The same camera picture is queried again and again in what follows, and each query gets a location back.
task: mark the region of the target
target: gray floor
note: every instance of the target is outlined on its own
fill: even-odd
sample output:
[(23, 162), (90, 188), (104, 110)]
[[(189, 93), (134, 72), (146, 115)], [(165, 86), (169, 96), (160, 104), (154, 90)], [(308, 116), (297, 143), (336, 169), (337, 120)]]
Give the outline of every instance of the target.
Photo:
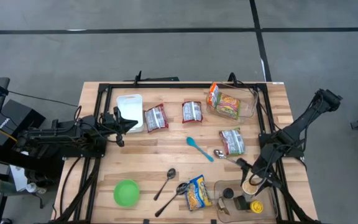
[[(257, 1), (262, 27), (358, 27), (358, 1)], [(240, 0), (0, 0), (1, 29), (252, 27)], [(263, 34), (273, 81), (285, 82), (294, 117), (318, 88), (343, 96), (308, 132), (306, 163), (319, 219), (358, 223), (358, 32)], [(180, 80), (262, 81), (257, 40), (243, 34), (0, 35), (0, 77), (10, 89), (77, 103), (85, 81), (178, 76)], [(73, 108), (10, 96), (52, 119)], [(46, 222), (55, 192), (8, 200), (5, 217)]]

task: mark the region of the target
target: food package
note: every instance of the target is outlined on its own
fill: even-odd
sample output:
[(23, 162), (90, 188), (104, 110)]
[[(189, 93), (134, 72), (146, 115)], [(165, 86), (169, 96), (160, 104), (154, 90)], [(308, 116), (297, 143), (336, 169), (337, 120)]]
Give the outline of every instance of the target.
[(216, 83), (212, 83), (211, 87), (209, 88), (209, 94), (206, 99), (206, 103), (211, 105), (213, 108), (216, 107), (216, 103), (218, 102), (219, 96), (219, 87)]
[(219, 131), (226, 155), (239, 155), (246, 151), (246, 145), (240, 133), (240, 128), (228, 131)]
[(212, 201), (208, 196), (203, 175), (189, 181), (186, 191), (186, 201), (190, 211), (212, 206)]
[(157, 105), (149, 109), (144, 114), (146, 118), (148, 132), (160, 128), (168, 128), (168, 120), (165, 116), (163, 104)]
[(219, 93), (218, 103), (216, 104), (215, 111), (226, 115), (232, 119), (239, 117), (240, 100), (237, 100), (224, 93)]
[(203, 120), (203, 115), (201, 114), (201, 102), (184, 102), (182, 104), (183, 108), (183, 120), (182, 123), (190, 121), (199, 121)]

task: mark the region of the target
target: green bowl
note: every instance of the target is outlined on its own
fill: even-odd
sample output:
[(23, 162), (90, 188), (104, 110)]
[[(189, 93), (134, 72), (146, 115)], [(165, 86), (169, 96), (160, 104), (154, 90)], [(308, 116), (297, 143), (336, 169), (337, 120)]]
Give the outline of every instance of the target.
[(130, 207), (139, 199), (139, 187), (133, 180), (123, 180), (114, 189), (114, 200), (122, 207)]

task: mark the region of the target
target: blue plastic spoon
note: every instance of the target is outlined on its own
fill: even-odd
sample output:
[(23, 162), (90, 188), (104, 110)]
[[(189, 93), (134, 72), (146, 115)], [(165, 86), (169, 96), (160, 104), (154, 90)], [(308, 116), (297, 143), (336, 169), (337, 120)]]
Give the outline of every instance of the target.
[(194, 141), (193, 138), (187, 137), (186, 142), (187, 142), (187, 145), (193, 146), (193, 147), (195, 147), (196, 149), (198, 149), (202, 154), (204, 154), (205, 157), (208, 158), (209, 161), (211, 161), (211, 162), (214, 161), (214, 158), (212, 158), (210, 155), (208, 155), (208, 154), (207, 154), (206, 152), (204, 152), (200, 147), (197, 146), (196, 141)]

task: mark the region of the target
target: yellow bottle cap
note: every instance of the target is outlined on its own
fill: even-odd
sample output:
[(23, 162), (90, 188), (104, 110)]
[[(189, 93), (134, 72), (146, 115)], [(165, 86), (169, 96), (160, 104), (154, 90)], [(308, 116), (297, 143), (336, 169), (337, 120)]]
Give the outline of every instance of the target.
[(262, 211), (264, 210), (264, 205), (262, 204), (262, 202), (255, 200), (251, 202), (250, 208), (255, 213), (262, 213)]

